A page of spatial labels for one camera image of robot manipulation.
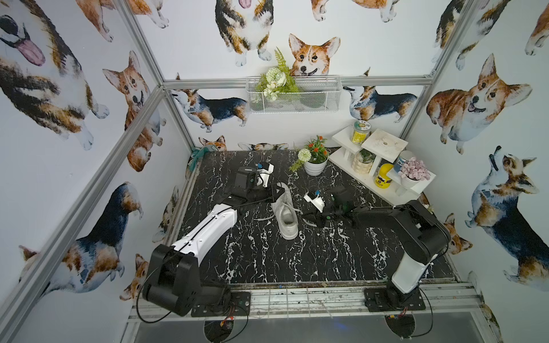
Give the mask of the white sneaker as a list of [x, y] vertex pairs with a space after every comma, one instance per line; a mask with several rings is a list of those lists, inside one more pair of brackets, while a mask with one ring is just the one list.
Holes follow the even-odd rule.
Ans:
[[280, 234], [285, 240], [293, 240], [298, 235], [297, 210], [293, 206], [291, 191], [287, 184], [276, 184], [276, 201], [272, 203], [272, 210], [277, 220]]

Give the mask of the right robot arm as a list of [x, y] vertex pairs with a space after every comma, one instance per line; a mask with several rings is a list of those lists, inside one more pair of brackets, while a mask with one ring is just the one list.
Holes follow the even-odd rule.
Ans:
[[357, 206], [344, 187], [336, 187], [326, 198], [320, 191], [310, 190], [303, 196], [313, 208], [303, 213], [305, 221], [324, 227], [328, 220], [341, 220], [352, 228], [377, 227], [397, 234], [403, 257], [387, 282], [385, 291], [375, 296], [370, 306], [381, 309], [409, 307], [419, 295], [420, 279], [430, 263], [442, 257], [450, 247], [450, 234], [436, 216], [419, 201], [388, 207]]

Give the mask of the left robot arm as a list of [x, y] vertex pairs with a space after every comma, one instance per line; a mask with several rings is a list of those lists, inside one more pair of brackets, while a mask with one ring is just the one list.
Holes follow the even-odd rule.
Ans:
[[273, 203], [281, 188], [274, 182], [273, 164], [240, 167], [232, 188], [207, 216], [180, 240], [154, 249], [137, 300], [155, 304], [184, 317], [248, 315], [250, 294], [232, 292], [224, 284], [203, 280], [200, 264], [218, 240], [237, 223], [243, 207]]

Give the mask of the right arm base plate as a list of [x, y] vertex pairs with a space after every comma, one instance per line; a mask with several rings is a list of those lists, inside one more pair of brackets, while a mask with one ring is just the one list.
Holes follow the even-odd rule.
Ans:
[[363, 290], [365, 306], [369, 312], [390, 312], [403, 310], [426, 310], [425, 300], [416, 287], [404, 294], [396, 288], [366, 288]]

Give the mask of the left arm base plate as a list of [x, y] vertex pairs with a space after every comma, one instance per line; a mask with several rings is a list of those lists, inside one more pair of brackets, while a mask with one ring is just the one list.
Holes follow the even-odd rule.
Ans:
[[247, 317], [251, 306], [250, 292], [222, 290], [202, 295], [194, 304], [192, 317]]

